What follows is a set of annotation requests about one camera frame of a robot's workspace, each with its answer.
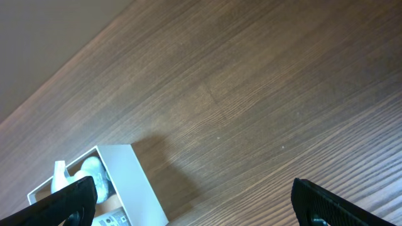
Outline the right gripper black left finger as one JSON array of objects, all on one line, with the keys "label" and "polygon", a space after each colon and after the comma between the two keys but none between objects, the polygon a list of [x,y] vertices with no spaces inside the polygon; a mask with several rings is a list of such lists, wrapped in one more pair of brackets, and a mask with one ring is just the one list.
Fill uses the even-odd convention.
[{"label": "right gripper black left finger", "polygon": [[1,220],[1,225],[91,225],[97,192],[85,176],[25,209]]}]

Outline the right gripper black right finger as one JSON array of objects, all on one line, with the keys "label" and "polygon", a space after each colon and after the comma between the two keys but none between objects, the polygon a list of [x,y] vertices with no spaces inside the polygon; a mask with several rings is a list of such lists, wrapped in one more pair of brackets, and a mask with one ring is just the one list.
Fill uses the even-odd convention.
[{"label": "right gripper black right finger", "polygon": [[307,179],[294,179],[291,204],[301,226],[394,226]]}]

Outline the blue spray bottle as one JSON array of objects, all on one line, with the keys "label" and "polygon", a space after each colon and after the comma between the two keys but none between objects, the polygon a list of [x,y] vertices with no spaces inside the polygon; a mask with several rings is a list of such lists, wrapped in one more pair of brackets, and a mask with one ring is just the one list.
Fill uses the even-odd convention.
[{"label": "blue spray bottle", "polygon": [[50,188],[51,193],[55,193],[86,176],[91,176],[94,180],[97,204],[105,202],[109,198],[109,180],[102,161],[96,156],[85,159],[80,169],[73,176],[70,176],[65,161],[56,161]]}]

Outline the white tube with gold cap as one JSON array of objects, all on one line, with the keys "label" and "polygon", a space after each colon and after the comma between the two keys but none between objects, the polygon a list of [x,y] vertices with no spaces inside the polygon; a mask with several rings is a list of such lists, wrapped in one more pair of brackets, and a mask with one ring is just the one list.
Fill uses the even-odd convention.
[{"label": "white tube with gold cap", "polygon": [[129,219],[123,207],[95,217],[92,226],[130,226]]}]

